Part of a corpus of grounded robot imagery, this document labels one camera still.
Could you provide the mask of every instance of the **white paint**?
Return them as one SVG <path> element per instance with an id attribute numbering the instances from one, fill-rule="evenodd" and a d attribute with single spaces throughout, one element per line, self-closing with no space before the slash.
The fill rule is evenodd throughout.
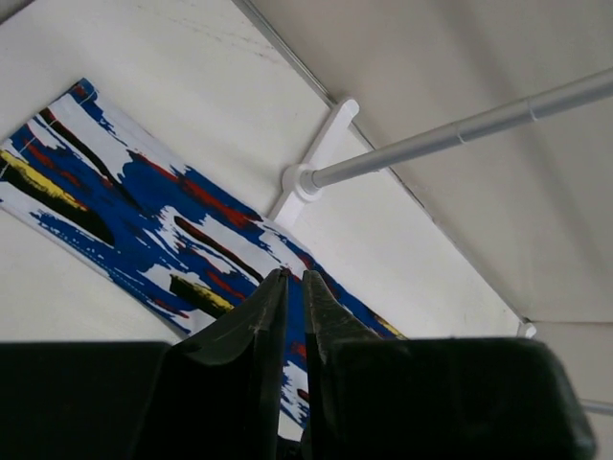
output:
<path id="1" fill-rule="evenodd" d="M 284 367 L 284 374 L 287 376 L 287 382 L 281 389 L 281 406 L 295 418 L 301 419 L 307 414 L 307 405 L 299 399 L 298 390 L 302 389 L 308 393 L 307 373 L 293 362 L 288 362 Z"/>
<path id="2" fill-rule="evenodd" d="M 613 65 L 603 0 L 253 3 L 380 147 Z M 595 103 L 395 171 L 520 313 L 613 321 L 612 118 Z"/>
<path id="3" fill-rule="evenodd" d="M 175 246 L 176 238 L 174 237 L 175 227 L 172 225 L 172 221 L 175 216 L 179 216 L 179 213 L 172 206 L 166 206 L 162 208 L 160 211 L 160 222 L 162 223 L 162 227 L 157 229 L 155 232 L 149 232 L 148 230 L 143 229 L 144 233 L 149 236 L 149 238 L 162 249 L 164 249 L 165 253 L 171 254 L 174 257 L 174 254 L 178 254 L 178 250 Z M 188 267 L 181 263 L 178 258 L 174 258 L 179 264 L 187 269 Z"/>
<path id="4" fill-rule="evenodd" d="M 50 147 L 51 149 L 61 147 L 59 141 L 51 135 L 51 133 L 45 128 L 45 126 L 47 125 L 40 119 L 40 117 L 35 117 L 35 119 L 30 120 L 28 122 L 28 128 L 30 129 L 34 137 L 37 138 L 43 146 Z M 20 153 L 17 153 L 15 156 L 23 159 L 23 155 L 21 155 Z"/>
<path id="5" fill-rule="evenodd" d="M 199 225 L 195 225 L 196 228 L 198 226 L 205 233 L 216 235 L 222 246 L 243 247 L 240 251 L 240 258 L 262 276 L 278 268 L 281 261 L 290 267 L 294 273 L 302 273 L 306 269 L 305 264 L 285 244 L 282 244 L 276 235 L 268 233 L 260 238 L 260 241 L 270 248 L 270 251 L 267 251 L 256 247 L 242 235 L 222 225 L 211 216 L 207 216 Z"/>
<path id="6" fill-rule="evenodd" d="M 71 150 L 78 158 L 80 161 L 82 161 L 84 164 L 86 164 L 88 167 L 90 167 L 91 169 L 93 169 L 94 171 L 96 171 L 98 168 L 96 167 L 96 165 L 94 165 L 94 163 L 92 162 L 92 160 L 90 160 L 89 158 L 87 158 L 84 154 L 82 154 L 80 152 L 79 149 L 77 149 L 75 146 L 73 146 L 70 142 L 68 142 L 66 139 L 64 139 L 63 137 L 61 137 L 59 134 L 57 134 L 54 131 L 51 131 L 49 128 L 49 125 L 47 125 L 47 123 L 42 119 L 42 117 L 40 117 L 39 115 L 36 115 L 34 117 L 35 120 L 39 121 L 43 126 L 44 126 L 44 130 L 47 132 L 47 135 L 44 136 L 41 139 L 41 142 L 49 147 L 55 147 L 55 146 L 66 146 L 69 150 Z M 14 149 L 14 146 L 12 145 L 12 141 L 9 140 L 9 143 L 11 144 L 11 147 Z M 23 155 L 21 154 L 21 152 L 24 149 L 20 150 L 18 152 L 19 157 L 23 158 Z"/>
<path id="7" fill-rule="evenodd" d="M 141 137 L 140 131 L 126 130 L 125 127 L 131 126 L 133 121 L 131 122 L 122 111 L 117 110 L 117 106 L 110 103 L 104 94 L 98 95 L 96 104 L 104 112 L 106 120 L 113 126 L 117 138 L 127 143 L 131 150 L 141 153 L 144 157 L 147 157 L 148 151 L 155 151 L 157 153 L 155 156 L 157 166 L 164 168 L 169 173 L 183 173 L 185 171 L 185 164 L 177 161 L 176 156 L 166 146 L 152 142 L 149 137 Z"/>
<path id="8" fill-rule="evenodd" d="M 562 360 L 580 398 L 613 403 L 613 325 L 538 323 L 537 340 Z M 613 458 L 613 417 L 589 414 L 600 447 Z"/>
<path id="9" fill-rule="evenodd" d="M 0 138 L 85 76 L 263 214 L 281 192 L 283 168 L 300 161 L 328 114 L 230 0 L 38 0 L 0 27 L 0 62 L 0 106 L 8 107 Z M 334 160 L 364 150 L 348 136 Z M 517 331 L 504 302 L 385 172 L 330 187 L 292 233 L 407 335 Z M 177 339 L 6 213 L 0 235 L 0 339 Z"/>
<path id="10" fill-rule="evenodd" d="M 279 414 L 279 434 L 285 439 L 300 441 L 303 431 L 298 424 L 295 424 L 294 421 L 289 418 L 289 416 L 281 412 Z"/>
<path id="11" fill-rule="evenodd" d="M 0 194 L 1 194 L 1 197 L 3 197 L 3 199 L 5 199 L 6 201 L 23 203 L 24 207 L 27 207 L 33 213 L 37 213 L 38 215 L 40 215 L 39 211 L 42 211 L 43 214 L 52 214 L 56 217 L 57 220 L 61 220 L 62 222 L 65 222 L 65 223 L 70 223 L 70 220 L 68 218 L 64 217 L 63 215 L 59 213 L 54 214 L 53 211 L 49 209 L 46 205 L 38 202 L 37 200 L 33 199 L 31 196 L 24 194 L 20 190 L 9 185 L 7 182 L 0 182 Z M 6 213 L 7 212 L 4 209 L 0 210 L 0 214 L 6 214 Z M 16 217 L 18 219 L 23 220 L 24 222 L 28 222 L 29 225 L 33 225 L 35 228 L 39 229 L 38 221 L 35 218 L 33 218 L 30 213 L 23 214 L 23 215 L 20 214 Z M 99 240 L 98 237 L 92 235 L 87 230 L 80 229 L 80 231 L 88 239 L 106 244 L 104 241 Z"/>
<path id="12" fill-rule="evenodd" d="M 211 253 L 198 249 L 198 248 L 194 248 L 193 249 L 200 257 L 205 258 L 209 264 L 211 264 L 212 266 L 214 266 L 217 270 L 219 270 L 221 273 L 232 273 L 233 271 L 236 271 L 230 264 L 228 264 L 226 261 L 224 261 L 220 256 L 212 256 Z"/>
<path id="13" fill-rule="evenodd" d="M 147 278 L 148 280 L 151 280 L 156 285 L 162 288 L 165 288 L 165 289 L 170 289 L 170 276 L 171 275 L 177 275 L 177 276 L 180 276 L 182 279 L 187 280 L 191 283 L 198 283 L 199 285 L 205 288 L 211 288 L 209 285 L 207 285 L 204 281 L 200 279 L 197 273 L 194 273 L 192 271 L 185 273 L 182 271 L 178 271 L 172 268 L 167 268 L 165 266 L 156 264 L 152 266 L 151 268 L 149 268 L 147 271 L 143 272 L 143 276 L 145 276 L 145 278 Z"/>

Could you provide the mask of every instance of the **black plastic object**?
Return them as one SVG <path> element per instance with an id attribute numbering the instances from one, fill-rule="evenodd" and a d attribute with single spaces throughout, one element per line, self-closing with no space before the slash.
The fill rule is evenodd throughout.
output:
<path id="1" fill-rule="evenodd" d="M 172 348 L 1 345 L 0 459 L 593 458 L 545 345 L 381 340 L 313 271 L 303 278 L 310 419 L 300 443 L 278 438 L 286 276 L 273 270 Z"/>
<path id="2" fill-rule="evenodd" d="M 138 458 L 275 458 L 286 289 L 272 271 L 238 308 L 173 347 Z"/>
<path id="3" fill-rule="evenodd" d="M 318 273 L 303 284 L 308 458 L 593 458 L 590 426 L 544 344 L 375 339 Z"/>
<path id="4" fill-rule="evenodd" d="M 175 347 L 0 346 L 0 459 L 274 459 L 286 276 Z"/>

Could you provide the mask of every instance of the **white ceiling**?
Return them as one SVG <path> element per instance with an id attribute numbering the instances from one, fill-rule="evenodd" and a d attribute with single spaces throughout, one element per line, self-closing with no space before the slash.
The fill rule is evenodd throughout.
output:
<path id="1" fill-rule="evenodd" d="M 254 3 L 378 146 L 613 65 L 610 0 Z M 595 103 L 395 170 L 521 314 L 611 322 L 612 122 Z"/>
<path id="2" fill-rule="evenodd" d="M 0 23 L 26 7 L 33 0 L 0 0 Z"/>

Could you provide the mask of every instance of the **rod bracket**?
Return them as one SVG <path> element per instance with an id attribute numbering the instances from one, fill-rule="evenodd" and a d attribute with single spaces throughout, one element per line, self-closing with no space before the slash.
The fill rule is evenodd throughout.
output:
<path id="1" fill-rule="evenodd" d="M 328 165 L 359 109 L 352 98 L 344 99 L 332 109 L 303 161 L 285 169 L 283 193 L 268 214 L 271 220 L 286 229 L 291 228 L 305 205 L 322 196 L 323 189 L 313 182 L 313 172 Z"/>

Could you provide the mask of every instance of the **white wall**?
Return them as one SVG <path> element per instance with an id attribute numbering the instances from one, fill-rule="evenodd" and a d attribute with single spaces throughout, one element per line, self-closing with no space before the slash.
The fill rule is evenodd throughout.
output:
<path id="1" fill-rule="evenodd" d="M 613 325 L 536 324 L 536 339 L 562 360 L 580 398 L 613 403 Z M 599 459 L 613 458 L 613 417 L 589 415 Z"/>
<path id="2" fill-rule="evenodd" d="M 328 109 L 230 0 L 38 0 L 0 27 L 0 138 L 85 76 L 260 212 Z M 335 160 L 364 147 L 348 136 Z M 518 320 L 386 172 L 326 191 L 293 229 L 409 336 L 513 335 Z M 1 340 L 177 337 L 72 256 L 0 213 Z"/>

